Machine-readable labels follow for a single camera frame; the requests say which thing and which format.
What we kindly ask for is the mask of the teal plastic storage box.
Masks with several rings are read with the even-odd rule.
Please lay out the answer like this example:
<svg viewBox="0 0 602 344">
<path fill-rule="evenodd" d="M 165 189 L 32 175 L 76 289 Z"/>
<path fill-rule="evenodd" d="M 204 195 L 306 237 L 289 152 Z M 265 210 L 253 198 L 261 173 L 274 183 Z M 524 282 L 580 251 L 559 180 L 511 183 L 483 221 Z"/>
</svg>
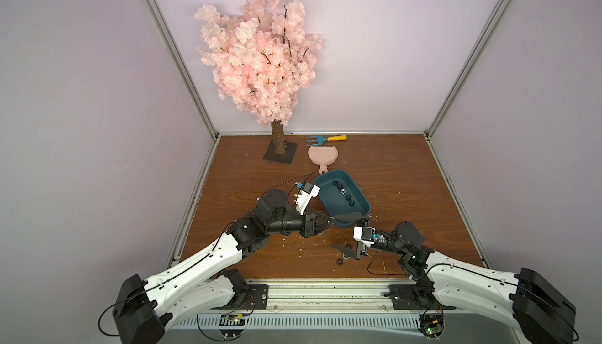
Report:
<svg viewBox="0 0 602 344">
<path fill-rule="evenodd" d="M 333 185 L 333 181 L 338 180 L 340 188 L 346 189 L 346 194 L 340 193 L 340 188 Z M 337 216 L 352 212 L 360 212 L 362 219 L 356 226 L 366 223 L 368 215 L 371 212 L 371 205 L 362 192 L 362 189 L 355 183 L 351 175 L 341 169 L 336 169 L 319 176 L 315 185 L 321 188 L 318 198 L 320 198 L 325 210 L 329 216 L 335 219 L 335 226 L 340 229 L 347 229 L 354 226 L 338 226 Z M 356 202 L 355 206 L 350 206 L 350 201 L 346 200 L 346 195 L 351 195 L 352 200 Z"/>
</svg>

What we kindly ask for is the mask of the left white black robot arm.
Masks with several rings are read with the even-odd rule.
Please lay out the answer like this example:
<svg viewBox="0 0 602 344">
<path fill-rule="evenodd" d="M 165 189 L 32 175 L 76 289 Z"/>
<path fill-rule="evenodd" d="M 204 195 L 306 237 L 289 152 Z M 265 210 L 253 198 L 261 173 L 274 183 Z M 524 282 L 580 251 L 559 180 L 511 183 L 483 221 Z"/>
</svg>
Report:
<svg viewBox="0 0 602 344">
<path fill-rule="evenodd" d="M 271 234 L 313 237 L 335 224 L 332 217 L 308 209 L 312 195 L 302 193 L 292 206 L 283 190 L 263 195 L 255 209 L 185 261 L 148 278 L 138 274 L 120 288 L 111 316 L 123 343 L 157 343 L 180 321 L 202 311 L 243 304 L 248 285 L 229 270 L 265 247 Z"/>
</svg>

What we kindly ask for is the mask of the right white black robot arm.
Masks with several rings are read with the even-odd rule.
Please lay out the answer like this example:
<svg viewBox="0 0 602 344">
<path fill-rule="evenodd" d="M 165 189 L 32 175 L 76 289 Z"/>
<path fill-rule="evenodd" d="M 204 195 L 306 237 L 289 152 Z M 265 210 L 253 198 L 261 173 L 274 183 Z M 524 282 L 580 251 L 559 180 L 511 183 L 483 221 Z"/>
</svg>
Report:
<svg viewBox="0 0 602 344">
<path fill-rule="evenodd" d="M 354 213 L 335 216 L 334 226 L 354 231 L 365 248 L 400 257 L 398 265 L 415 281 L 427 299 L 480 314 L 519 331 L 531 343 L 575 343 L 575 306 L 538 272 L 492 270 L 465 263 L 432 250 L 413 223 L 399 223 L 393 231 L 370 227 Z"/>
</svg>

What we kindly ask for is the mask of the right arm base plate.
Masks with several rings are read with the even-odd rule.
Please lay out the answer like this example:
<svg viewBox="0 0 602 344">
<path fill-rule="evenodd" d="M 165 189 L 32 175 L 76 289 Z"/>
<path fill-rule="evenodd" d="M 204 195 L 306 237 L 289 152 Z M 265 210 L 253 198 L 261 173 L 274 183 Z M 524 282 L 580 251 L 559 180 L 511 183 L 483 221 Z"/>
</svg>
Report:
<svg viewBox="0 0 602 344">
<path fill-rule="evenodd" d="M 388 298 L 395 310 L 455 310 L 454 306 L 439 303 L 434 297 L 431 284 L 391 284 L 388 292 L 383 294 Z"/>
</svg>

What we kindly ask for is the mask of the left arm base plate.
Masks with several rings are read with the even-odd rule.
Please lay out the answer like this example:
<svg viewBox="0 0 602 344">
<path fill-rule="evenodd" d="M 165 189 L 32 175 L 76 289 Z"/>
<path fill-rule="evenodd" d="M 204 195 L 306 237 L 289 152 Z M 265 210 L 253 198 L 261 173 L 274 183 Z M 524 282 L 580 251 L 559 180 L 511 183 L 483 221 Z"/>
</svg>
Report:
<svg viewBox="0 0 602 344">
<path fill-rule="evenodd" d="M 213 310 L 265 310 L 268 296 L 268 284 L 251 284 L 244 295 L 236 295 L 230 303 Z"/>
</svg>

